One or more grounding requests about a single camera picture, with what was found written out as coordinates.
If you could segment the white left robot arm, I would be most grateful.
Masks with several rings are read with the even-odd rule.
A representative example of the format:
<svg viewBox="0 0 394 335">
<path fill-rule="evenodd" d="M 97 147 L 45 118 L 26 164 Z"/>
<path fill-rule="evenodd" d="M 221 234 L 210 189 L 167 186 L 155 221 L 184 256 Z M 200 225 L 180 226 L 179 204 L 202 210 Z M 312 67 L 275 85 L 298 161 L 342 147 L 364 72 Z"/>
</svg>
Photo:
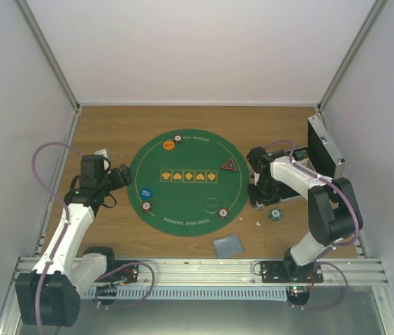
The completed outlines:
<svg viewBox="0 0 394 335">
<path fill-rule="evenodd" d="M 108 150 L 82 156 L 80 174 L 61 199 L 61 218 L 48 247 L 29 273 L 17 277 L 15 291 L 24 324 L 72 326 L 92 283 L 116 277 L 110 248 L 96 247 L 78 264 L 74 259 L 99 209 L 107 207 L 106 199 L 131 182 L 129 167 L 112 167 Z"/>
</svg>

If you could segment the red poker chip stack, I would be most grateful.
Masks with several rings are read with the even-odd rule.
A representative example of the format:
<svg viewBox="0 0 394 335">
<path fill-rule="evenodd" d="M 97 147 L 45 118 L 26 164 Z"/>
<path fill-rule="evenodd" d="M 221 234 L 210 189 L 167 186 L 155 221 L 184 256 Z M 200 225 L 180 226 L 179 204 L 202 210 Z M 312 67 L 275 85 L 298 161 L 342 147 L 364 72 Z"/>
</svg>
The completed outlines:
<svg viewBox="0 0 394 335">
<path fill-rule="evenodd" d="M 221 208 L 217 211 L 217 216 L 219 218 L 228 218 L 229 212 L 225 208 Z"/>
</svg>

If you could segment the aluminium frame rail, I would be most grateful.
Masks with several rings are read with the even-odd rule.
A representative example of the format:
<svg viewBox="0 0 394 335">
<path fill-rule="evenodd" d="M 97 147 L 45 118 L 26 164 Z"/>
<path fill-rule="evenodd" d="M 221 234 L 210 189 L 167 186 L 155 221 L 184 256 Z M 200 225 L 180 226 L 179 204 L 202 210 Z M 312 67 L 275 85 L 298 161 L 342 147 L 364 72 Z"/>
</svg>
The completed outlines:
<svg viewBox="0 0 394 335">
<path fill-rule="evenodd" d="M 259 261 L 247 259 L 205 258 L 140 258 L 154 270 L 158 286 L 283 286 L 278 276 L 264 283 L 259 275 Z M 319 286 L 341 286 L 347 280 L 350 286 L 386 285 L 380 260 L 373 258 L 324 259 L 319 262 L 323 282 Z"/>
</svg>

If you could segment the blue playing card deck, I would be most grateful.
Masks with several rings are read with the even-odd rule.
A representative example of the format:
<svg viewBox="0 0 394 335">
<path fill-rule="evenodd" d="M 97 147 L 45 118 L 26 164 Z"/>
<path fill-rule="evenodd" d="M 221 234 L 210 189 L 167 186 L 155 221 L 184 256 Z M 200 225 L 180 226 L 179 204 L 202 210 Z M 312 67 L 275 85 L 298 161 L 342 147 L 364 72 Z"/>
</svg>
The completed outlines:
<svg viewBox="0 0 394 335">
<path fill-rule="evenodd" d="M 231 258 L 244 252 L 237 234 L 214 239 L 212 245 L 218 258 Z"/>
</svg>

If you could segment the round green poker mat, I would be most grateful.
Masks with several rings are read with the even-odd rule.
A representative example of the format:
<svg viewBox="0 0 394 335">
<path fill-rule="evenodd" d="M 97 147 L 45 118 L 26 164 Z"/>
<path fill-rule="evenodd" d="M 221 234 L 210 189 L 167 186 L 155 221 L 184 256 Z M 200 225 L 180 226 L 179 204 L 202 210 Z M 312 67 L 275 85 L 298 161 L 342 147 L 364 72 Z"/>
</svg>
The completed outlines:
<svg viewBox="0 0 394 335">
<path fill-rule="evenodd" d="M 183 141 L 172 151 L 163 142 L 180 134 Z M 233 158 L 238 171 L 222 170 Z M 149 226 L 179 237 L 197 237 L 227 226 L 247 203 L 250 182 L 247 162 L 238 148 L 220 135 L 198 129 L 163 133 L 145 144 L 130 166 L 132 184 L 127 193 L 131 206 Z M 142 188 L 152 188 L 152 199 L 142 200 Z M 141 210 L 152 203 L 150 213 Z M 217 211 L 228 210 L 228 218 Z"/>
</svg>

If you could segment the black red all-in triangle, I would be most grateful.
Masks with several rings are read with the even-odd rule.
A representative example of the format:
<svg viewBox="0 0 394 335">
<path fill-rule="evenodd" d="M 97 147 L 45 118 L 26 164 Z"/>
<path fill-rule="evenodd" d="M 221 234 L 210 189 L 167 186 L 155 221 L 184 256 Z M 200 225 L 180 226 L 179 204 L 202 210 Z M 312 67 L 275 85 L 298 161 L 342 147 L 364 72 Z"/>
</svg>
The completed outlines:
<svg viewBox="0 0 394 335">
<path fill-rule="evenodd" d="M 222 166 L 222 170 L 237 172 L 238 168 L 233 158 L 229 158 Z"/>
</svg>

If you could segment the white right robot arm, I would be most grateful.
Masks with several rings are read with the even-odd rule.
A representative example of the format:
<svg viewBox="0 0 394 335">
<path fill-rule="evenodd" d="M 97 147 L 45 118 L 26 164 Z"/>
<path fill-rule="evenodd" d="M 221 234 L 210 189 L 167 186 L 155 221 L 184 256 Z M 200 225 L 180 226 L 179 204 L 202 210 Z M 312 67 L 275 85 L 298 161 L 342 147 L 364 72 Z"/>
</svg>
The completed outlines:
<svg viewBox="0 0 394 335">
<path fill-rule="evenodd" d="M 308 265 L 330 248 L 355 242 L 363 219 L 351 182 L 333 179 L 301 165 L 292 152 L 269 154 L 256 147 L 247 154 L 254 182 L 247 194 L 253 207 L 261 208 L 282 200 L 282 189 L 290 188 L 308 203 L 308 233 L 283 257 L 283 275 L 297 283 L 306 277 Z"/>
</svg>

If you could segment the green poker chip stack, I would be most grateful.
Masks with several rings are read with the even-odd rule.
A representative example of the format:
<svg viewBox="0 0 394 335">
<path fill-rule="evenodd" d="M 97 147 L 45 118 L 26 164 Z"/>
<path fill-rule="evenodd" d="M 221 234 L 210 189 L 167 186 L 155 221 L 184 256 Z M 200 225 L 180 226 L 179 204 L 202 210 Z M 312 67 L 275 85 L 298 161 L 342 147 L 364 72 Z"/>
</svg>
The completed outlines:
<svg viewBox="0 0 394 335">
<path fill-rule="evenodd" d="M 282 219 L 282 216 L 283 216 L 282 211 L 278 208 L 273 208 L 269 212 L 269 219 L 271 221 L 279 221 Z"/>
</svg>

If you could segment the aluminium poker case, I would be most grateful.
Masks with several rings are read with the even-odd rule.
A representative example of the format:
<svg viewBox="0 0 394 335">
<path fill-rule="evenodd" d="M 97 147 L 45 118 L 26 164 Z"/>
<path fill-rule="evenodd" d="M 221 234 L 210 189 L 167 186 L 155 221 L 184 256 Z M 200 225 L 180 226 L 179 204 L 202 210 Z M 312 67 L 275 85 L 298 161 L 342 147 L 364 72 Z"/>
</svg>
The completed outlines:
<svg viewBox="0 0 394 335">
<path fill-rule="evenodd" d="M 306 168 L 333 179 L 344 176 L 346 160 L 322 120 L 313 115 L 307 121 L 307 146 L 297 147 L 293 158 Z"/>
</svg>

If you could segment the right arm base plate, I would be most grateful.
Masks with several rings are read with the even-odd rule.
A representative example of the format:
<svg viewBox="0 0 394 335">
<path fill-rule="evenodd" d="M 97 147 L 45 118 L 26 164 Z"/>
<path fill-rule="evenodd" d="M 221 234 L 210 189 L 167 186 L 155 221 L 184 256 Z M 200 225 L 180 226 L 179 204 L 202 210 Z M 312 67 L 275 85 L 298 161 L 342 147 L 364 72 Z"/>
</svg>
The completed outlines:
<svg viewBox="0 0 394 335">
<path fill-rule="evenodd" d="M 286 266 L 282 260 L 262 260 L 253 265 L 253 274 L 260 276 L 263 283 L 322 283 L 321 267 L 314 263 L 299 267 Z"/>
</svg>

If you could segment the orange big blind button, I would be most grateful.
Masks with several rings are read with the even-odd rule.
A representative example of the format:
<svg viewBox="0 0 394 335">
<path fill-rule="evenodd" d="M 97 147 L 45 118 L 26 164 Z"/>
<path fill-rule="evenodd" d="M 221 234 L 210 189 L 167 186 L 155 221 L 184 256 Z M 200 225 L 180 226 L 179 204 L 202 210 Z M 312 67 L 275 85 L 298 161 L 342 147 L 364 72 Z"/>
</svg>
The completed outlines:
<svg viewBox="0 0 394 335">
<path fill-rule="evenodd" d="M 163 142 L 163 148 L 166 151 L 172 151 L 175 148 L 175 142 L 173 140 L 166 140 Z"/>
</svg>

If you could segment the blue small blind button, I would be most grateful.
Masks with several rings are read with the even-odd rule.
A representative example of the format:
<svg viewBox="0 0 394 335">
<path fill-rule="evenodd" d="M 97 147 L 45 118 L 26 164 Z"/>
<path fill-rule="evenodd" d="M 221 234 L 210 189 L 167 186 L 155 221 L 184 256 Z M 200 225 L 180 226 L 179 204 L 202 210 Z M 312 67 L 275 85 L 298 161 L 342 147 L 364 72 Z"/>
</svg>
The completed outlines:
<svg viewBox="0 0 394 335">
<path fill-rule="evenodd" d="M 149 200 L 152 199 L 154 195 L 154 191 L 152 188 L 149 187 L 142 188 L 139 192 L 139 195 L 142 200 Z"/>
</svg>

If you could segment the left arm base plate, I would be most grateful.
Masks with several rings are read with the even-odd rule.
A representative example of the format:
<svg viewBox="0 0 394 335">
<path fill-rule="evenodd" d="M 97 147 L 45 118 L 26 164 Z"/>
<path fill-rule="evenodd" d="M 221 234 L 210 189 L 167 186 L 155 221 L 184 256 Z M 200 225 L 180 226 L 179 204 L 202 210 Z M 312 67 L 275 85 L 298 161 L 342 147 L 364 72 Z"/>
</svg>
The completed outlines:
<svg viewBox="0 0 394 335">
<path fill-rule="evenodd" d="M 123 265 L 132 262 L 135 262 L 135 260 L 126 260 L 126 261 L 116 260 L 107 265 L 104 274 L 110 273 L 111 271 L 116 270 L 116 268 L 119 268 Z M 102 278 L 101 276 L 98 277 L 94 281 L 94 285 L 118 286 L 118 285 L 136 283 L 137 281 L 138 281 L 138 265 L 130 265 L 128 267 L 125 267 L 124 269 L 120 269 L 119 271 L 112 273 L 111 275 L 105 278 Z"/>
</svg>

